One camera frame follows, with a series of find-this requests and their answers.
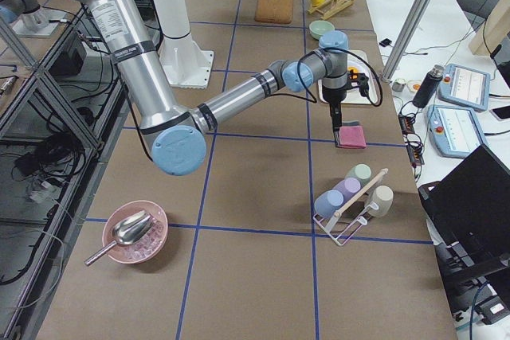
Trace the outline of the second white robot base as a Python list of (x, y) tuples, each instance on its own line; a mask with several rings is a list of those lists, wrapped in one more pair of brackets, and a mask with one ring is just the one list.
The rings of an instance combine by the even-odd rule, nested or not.
[(57, 28), (38, 0), (1, 0), (1, 18), (20, 37), (49, 37)]

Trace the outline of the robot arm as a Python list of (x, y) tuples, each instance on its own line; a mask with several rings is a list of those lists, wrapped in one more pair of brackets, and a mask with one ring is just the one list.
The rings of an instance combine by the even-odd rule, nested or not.
[(335, 90), (347, 83), (347, 35), (331, 31), (298, 61), (275, 61), (266, 70), (195, 108), (182, 106), (173, 88), (207, 86), (214, 55), (194, 41), (184, 0), (154, 0), (163, 34), (157, 45), (134, 0), (77, 0), (92, 12), (141, 115), (140, 130), (153, 163), (171, 175), (198, 169), (206, 157), (204, 135), (281, 88), (298, 92), (316, 81)]

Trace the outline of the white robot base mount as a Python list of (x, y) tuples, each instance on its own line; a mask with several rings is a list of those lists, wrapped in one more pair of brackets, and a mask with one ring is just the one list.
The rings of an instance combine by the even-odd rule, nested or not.
[(163, 42), (159, 59), (174, 87), (205, 89), (208, 86), (214, 53), (202, 50), (194, 41), (185, 0), (153, 0)]

